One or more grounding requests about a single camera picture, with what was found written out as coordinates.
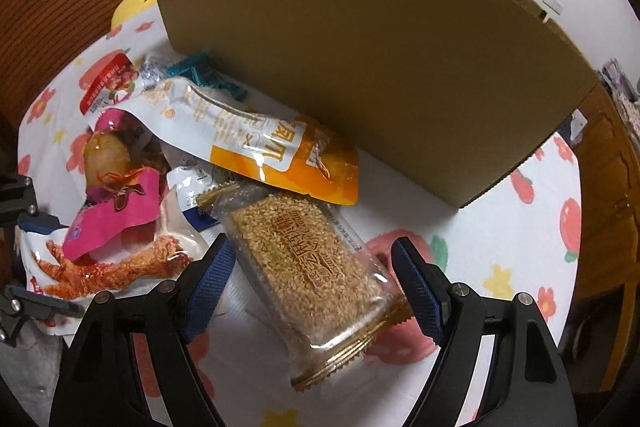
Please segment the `wooden cabinet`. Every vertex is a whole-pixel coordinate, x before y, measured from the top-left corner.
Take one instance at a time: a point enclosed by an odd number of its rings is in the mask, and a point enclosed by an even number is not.
[[[640,281],[640,165],[625,123],[602,86],[580,105],[588,120],[575,147],[582,188],[582,243],[574,299],[623,289],[614,347],[600,385],[618,377],[636,321]]]

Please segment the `yellow cushion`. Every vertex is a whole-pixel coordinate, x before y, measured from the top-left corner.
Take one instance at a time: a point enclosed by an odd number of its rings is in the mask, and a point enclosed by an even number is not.
[[[123,0],[116,11],[113,12],[111,18],[111,29],[120,26],[124,21],[131,19],[134,15],[139,14],[142,10],[146,10],[150,6],[157,4],[156,0]]]

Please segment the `metal screw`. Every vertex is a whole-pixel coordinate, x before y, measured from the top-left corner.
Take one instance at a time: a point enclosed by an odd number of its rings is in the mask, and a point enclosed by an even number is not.
[[[456,282],[451,289],[453,290],[453,293],[460,297],[466,297],[469,295],[469,286],[463,282]]]
[[[533,304],[533,297],[528,293],[518,293],[518,301],[520,301],[525,306],[530,306]]]
[[[103,290],[101,292],[98,292],[95,295],[94,300],[98,304],[104,304],[105,302],[107,302],[109,300],[109,297],[111,297],[111,292],[108,292],[107,290]]]
[[[166,281],[162,281],[158,285],[158,291],[160,293],[172,292],[172,291],[174,291],[174,288],[175,288],[175,281],[172,281],[171,279],[167,279]]]

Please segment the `cardboard sheet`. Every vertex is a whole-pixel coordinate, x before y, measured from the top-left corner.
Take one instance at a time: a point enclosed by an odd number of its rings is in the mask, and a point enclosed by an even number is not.
[[[173,47],[318,118],[454,206],[596,77],[532,0],[158,0]]]

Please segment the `white snack bag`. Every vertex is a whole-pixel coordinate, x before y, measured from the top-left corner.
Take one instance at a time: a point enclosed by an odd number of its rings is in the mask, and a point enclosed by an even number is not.
[[[237,181],[239,174],[196,158],[167,142],[161,142],[162,154],[172,168],[166,175],[169,188],[175,187],[180,210],[198,206],[196,198],[213,187]]]
[[[207,243],[183,216],[175,189],[162,200],[156,222],[131,227],[103,247],[71,263],[62,252],[66,231],[49,235],[20,234],[20,254],[27,289],[72,300],[85,308],[101,290],[117,298],[146,295],[161,280],[177,279],[192,261],[202,259]],[[50,323],[37,321],[50,335],[76,333],[81,319],[55,315]]]

